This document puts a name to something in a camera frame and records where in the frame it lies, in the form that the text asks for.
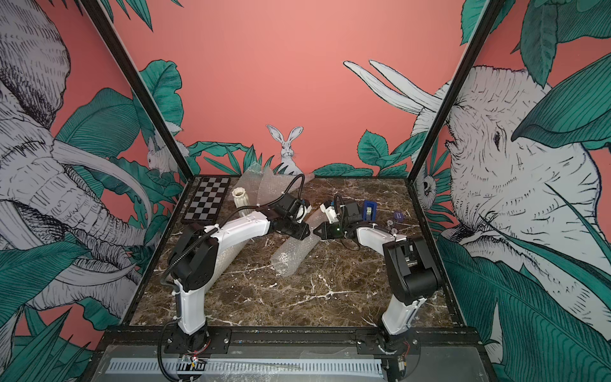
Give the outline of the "small white ribbed vase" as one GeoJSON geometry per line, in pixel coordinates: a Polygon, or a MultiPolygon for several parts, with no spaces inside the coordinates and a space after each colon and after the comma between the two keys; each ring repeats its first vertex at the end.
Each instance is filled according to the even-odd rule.
{"type": "Polygon", "coordinates": [[[232,197],[234,200],[235,207],[238,209],[240,217],[247,216],[251,212],[250,209],[246,209],[246,206],[250,205],[247,191],[243,187],[236,187],[232,191],[232,197]]]}

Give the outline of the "black front mounting rail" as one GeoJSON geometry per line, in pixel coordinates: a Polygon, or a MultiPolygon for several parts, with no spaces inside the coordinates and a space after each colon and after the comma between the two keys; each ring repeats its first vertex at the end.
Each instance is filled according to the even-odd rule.
{"type": "Polygon", "coordinates": [[[173,329],[160,326],[117,326],[103,336],[97,353],[111,346],[162,345],[169,354],[225,355],[237,346],[348,346],[359,354],[386,356],[393,353],[418,353],[425,347],[473,347],[484,351],[479,333],[471,327],[409,329],[405,334],[386,338],[373,327],[273,327],[273,326],[210,326],[208,338],[189,350],[186,339],[173,329]]]}

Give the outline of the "left black frame post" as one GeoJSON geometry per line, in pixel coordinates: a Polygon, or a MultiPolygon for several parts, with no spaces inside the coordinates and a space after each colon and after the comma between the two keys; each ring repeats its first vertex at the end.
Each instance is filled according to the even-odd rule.
{"type": "Polygon", "coordinates": [[[194,179],[194,174],[188,162],[186,162],[184,155],[179,150],[173,135],[170,134],[165,119],[157,104],[154,102],[151,92],[146,87],[140,72],[135,68],[133,60],[126,51],[124,44],[116,33],[100,1],[84,0],[80,1],[80,4],[103,39],[116,64],[127,79],[131,89],[135,92],[136,98],[143,106],[146,116],[151,120],[156,131],[166,144],[166,147],[169,149],[181,173],[188,181],[192,181],[194,179]]]}

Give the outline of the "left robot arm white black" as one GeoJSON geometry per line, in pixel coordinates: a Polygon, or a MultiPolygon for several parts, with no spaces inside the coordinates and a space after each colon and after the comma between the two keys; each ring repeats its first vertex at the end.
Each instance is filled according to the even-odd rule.
{"type": "Polygon", "coordinates": [[[297,240],[310,235],[305,218],[311,204],[302,198],[304,185],[305,176],[297,175],[274,200],[240,206],[221,223],[191,229],[184,243],[174,248],[160,283],[177,298],[175,322],[183,334],[205,332],[205,287],[213,278],[219,254],[273,232],[297,240]]]}

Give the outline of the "blue tape dispenser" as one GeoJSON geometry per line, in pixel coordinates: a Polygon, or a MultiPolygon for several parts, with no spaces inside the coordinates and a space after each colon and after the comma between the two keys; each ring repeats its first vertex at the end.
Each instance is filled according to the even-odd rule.
{"type": "Polygon", "coordinates": [[[376,221],[377,203],[364,200],[362,217],[364,221],[376,221]]]}

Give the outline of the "black frame post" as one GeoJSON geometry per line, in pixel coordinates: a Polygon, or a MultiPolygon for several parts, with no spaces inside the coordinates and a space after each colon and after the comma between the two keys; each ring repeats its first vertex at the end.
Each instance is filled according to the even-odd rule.
{"type": "Polygon", "coordinates": [[[166,144],[166,147],[169,149],[181,173],[188,181],[192,181],[194,179],[194,174],[188,162],[186,162],[184,155],[179,150],[173,135],[170,134],[165,119],[157,104],[154,102],[151,92],[146,87],[140,72],[135,68],[133,60],[126,51],[124,44],[116,33],[100,1],[84,0],[80,1],[80,4],[103,39],[116,64],[127,79],[131,89],[135,92],[136,98],[143,106],[146,116],[151,120],[156,131],[166,144]]]}
{"type": "Polygon", "coordinates": [[[488,1],[486,3],[486,7],[483,10],[483,13],[480,16],[480,19],[477,24],[477,28],[472,35],[469,44],[467,46],[466,52],[461,59],[460,65],[450,82],[450,86],[447,90],[447,93],[442,101],[442,105],[439,110],[436,112],[434,122],[432,123],[431,129],[427,133],[426,139],[423,143],[420,153],[413,165],[413,168],[410,174],[407,177],[407,184],[412,186],[415,183],[418,173],[424,165],[426,157],[434,145],[434,141],[436,140],[439,132],[442,130],[443,126],[446,124],[446,119],[450,114],[453,105],[460,94],[464,83],[466,82],[467,77],[469,76],[469,71],[474,66],[475,61],[482,49],[483,44],[486,39],[494,23],[496,22],[496,18],[501,12],[504,6],[504,1],[501,0],[493,0],[488,1]]]}

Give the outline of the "crumpled bubble wrap pile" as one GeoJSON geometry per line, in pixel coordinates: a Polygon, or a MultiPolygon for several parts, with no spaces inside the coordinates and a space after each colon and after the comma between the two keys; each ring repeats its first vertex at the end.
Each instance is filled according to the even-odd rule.
{"type": "Polygon", "coordinates": [[[274,174],[270,167],[253,163],[232,186],[228,196],[233,201],[236,194],[239,197],[244,194],[250,205],[262,205],[279,197],[295,178],[296,175],[274,174]]]}

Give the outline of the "black white chessboard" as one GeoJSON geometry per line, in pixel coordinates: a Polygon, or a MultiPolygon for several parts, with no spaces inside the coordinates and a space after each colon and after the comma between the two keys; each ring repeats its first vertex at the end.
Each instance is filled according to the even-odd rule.
{"type": "Polygon", "coordinates": [[[228,193],[231,178],[203,177],[181,219],[183,224],[215,224],[228,193]]]}

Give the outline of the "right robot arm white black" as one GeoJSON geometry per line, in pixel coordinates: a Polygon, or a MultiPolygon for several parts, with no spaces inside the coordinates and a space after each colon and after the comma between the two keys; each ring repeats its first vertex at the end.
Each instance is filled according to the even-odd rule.
{"type": "Polygon", "coordinates": [[[407,332],[420,307],[441,284],[426,241],[364,220],[356,202],[326,202],[320,210],[325,220],[313,233],[321,240],[353,240],[383,256],[392,297],[382,314],[381,329],[388,336],[407,332]]]}

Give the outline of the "right black frame post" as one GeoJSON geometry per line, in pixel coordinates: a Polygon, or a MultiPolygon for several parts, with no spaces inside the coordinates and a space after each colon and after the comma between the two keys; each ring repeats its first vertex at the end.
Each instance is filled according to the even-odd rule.
{"type": "Polygon", "coordinates": [[[434,141],[436,140],[439,132],[442,130],[443,126],[446,124],[446,119],[450,114],[453,105],[460,94],[464,83],[466,82],[467,77],[469,76],[469,71],[474,66],[475,61],[482,49],[483,44],[486,39],[494,23],[496,22],[496,18],[501,12],[504,6],[504,1],[501,0],[493,0],[488,1],[486,3],[486,7],[483,10],[483,13],[480,16],[480,19],[477,24],[477,28],[472,35],[469,44],[467,46],[466,52],[461,59],[460,65],[450,82],[450,86],[447,90],[447,93],[442,101],[442,105],[439,110],[436,112],[434,122],[432,123],[431,129],[427,133],[426,139],[423,143],[420,153],[413,165],[413,168],[410,174],[407,177],[407,184],[412,186],[415,183],[418,173],[424,165],[426,157],[434,145],[434,141]]]}

